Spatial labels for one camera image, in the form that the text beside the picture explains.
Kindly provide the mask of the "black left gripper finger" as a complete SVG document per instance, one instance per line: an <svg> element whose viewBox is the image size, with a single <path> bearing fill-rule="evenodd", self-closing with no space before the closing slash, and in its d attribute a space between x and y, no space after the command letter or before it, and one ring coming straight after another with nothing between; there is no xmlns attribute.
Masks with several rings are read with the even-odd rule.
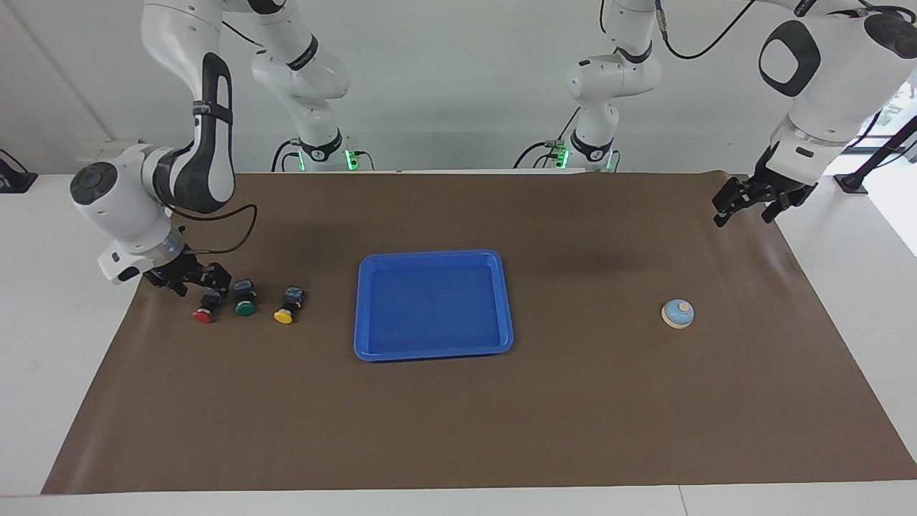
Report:
<svg viewBox="0 0 917 516"><path fill-rule="evenodd" d="M713 197L713 205L716 210L715 225L723 228L731 216L748 208L748 186L748 181L739 177L730 177L725 182Z"/></svg>
<svg viewBox="0 0 917 516"><path fill-rule="evenodd" d="M780 213L793 208L795 203L795 192L773 190L772 195L769 197L769 201L766 209L761 213L761 219L767 224L772 223Z"/></svg>

